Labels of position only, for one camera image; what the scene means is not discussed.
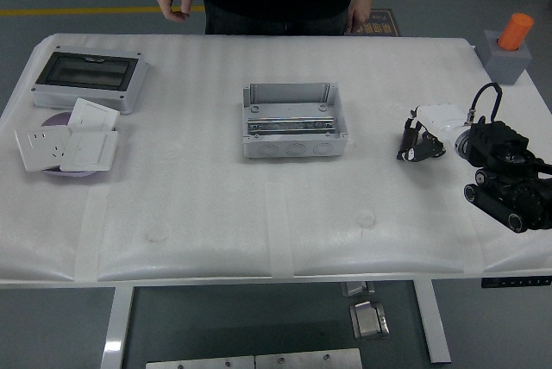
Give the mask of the person's left hand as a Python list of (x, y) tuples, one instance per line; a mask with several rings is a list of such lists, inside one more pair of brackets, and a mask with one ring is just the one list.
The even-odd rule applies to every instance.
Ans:
[(370, 16), (373, 0), (350, 0), (348, 7), (348, 34), (358, 31)]

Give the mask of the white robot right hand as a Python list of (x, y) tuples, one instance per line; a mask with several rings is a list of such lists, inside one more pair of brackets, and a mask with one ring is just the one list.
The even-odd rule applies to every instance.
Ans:
[(406, 120), (397, 160), (419, 162), (447, 151), (467, 158), (470, 126), (456, 104), (418, 106)]

